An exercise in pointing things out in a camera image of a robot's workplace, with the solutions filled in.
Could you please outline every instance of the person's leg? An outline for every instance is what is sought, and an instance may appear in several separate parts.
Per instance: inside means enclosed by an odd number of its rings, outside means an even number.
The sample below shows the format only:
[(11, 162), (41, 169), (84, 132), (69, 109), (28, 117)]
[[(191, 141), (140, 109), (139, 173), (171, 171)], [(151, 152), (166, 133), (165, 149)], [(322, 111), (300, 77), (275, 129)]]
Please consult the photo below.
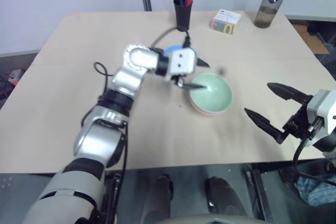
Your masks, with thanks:
[(208, 208), (212, 214), (246, 216), (238, 195), (222, 178), (212, 177), (205, 181)]
[[(314, 176), (336, 182), (334, 166), (331, 162), (326, 162), (325, 172), (326, 174), (314, 174)], [(279, 175), (286, 187), (295, 191), (299, 198), (310, 206), (319, 206), (336, 202), (335, 186), (314, 179), (301, 177), (293, 167), (281, 169)]]
[(173, 186), (168, 176), (160, 176), (146, 198), (140, 224), (153, 224), (170, 217)]

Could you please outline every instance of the small box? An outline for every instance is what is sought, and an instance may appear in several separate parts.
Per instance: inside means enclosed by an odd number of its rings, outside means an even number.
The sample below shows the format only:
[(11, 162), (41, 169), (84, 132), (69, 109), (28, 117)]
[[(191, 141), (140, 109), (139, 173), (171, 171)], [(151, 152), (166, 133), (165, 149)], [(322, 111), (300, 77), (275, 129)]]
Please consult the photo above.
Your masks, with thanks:
[(220, 9), (211, 22), (211, 28), (226, 34), (232, 34), (236, 30), (240, 17), (240, 13)]

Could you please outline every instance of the silver robot arm segment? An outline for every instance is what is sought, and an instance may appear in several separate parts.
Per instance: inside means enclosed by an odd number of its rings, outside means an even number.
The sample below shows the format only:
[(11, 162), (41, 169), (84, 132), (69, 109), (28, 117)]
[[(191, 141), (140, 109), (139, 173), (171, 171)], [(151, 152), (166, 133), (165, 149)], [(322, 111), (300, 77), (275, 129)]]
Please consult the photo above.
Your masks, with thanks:
[(336, 166), (336, 90), (319, 90), (307, 105), (308, 122), (321, 118), (321, 129), (306, 147), (313, 145)]
[(121, 131), (147, 72), (184, 76), (195, 70), (197, 56), (190, 48), (163, 57), (144, 45), (129, 45), (123, 64), (98, 103), (86, 116), (74, 144), (73, 161), (50, 181), (30, 208), (23, 224), (96, 223), (104, 189), (104, 171), (116, 164), (124, 148)]

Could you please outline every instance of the water bottle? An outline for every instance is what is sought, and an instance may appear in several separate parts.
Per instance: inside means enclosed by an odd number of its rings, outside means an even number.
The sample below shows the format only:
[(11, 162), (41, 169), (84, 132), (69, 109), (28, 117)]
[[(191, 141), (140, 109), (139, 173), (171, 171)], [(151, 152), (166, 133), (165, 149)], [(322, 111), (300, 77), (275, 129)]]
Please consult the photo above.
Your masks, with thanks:
[(256, 27), (267, 28), (278, 12), (283, 0), (262, 0), (258, 14), (254, 21)]

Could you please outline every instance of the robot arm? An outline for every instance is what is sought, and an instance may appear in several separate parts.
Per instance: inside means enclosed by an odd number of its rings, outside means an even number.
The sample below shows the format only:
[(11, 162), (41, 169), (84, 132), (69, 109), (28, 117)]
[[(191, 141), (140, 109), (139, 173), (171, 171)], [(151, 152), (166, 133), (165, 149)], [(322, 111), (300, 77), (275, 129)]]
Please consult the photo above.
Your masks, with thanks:
[(183, 76), (194, 72), (198, 59), (191, 48), (164, 57), (144, 45), (129, 45), (123, 64), (109, 81), (97, 104), (86, 116), (73, 149), (74, 160), (50, 181), (29, 210), (24, 224), (96, 223), (100, 209), (104, 171), (116, 164), (127, 136), (122, 132), (147, 72), (174, 80), (180, 88)]
[[(279, 144), (289, 134), (301, 139), (293, 159), (295, 168), (297, 168), (297, 159), (302, 148), (311, 145), (322, 151), (323, 155), (336, 166), (336, 90), (319, 90), (316, 95), (306, 95), (279, 83), (268, 83), (267, 86), (281, 98), (285, 100), (293, 99), (302, 106), (282, 127), (283, 132), (273, 127), (270, 121), (262, 115), (245, 109), (252, 121), (271, 135)], [(298, 173), (301, 176), (316, 179), (299, 171)], [(324, 179), (319, 179), (319, 181), (336, 186), (336, 184)]]

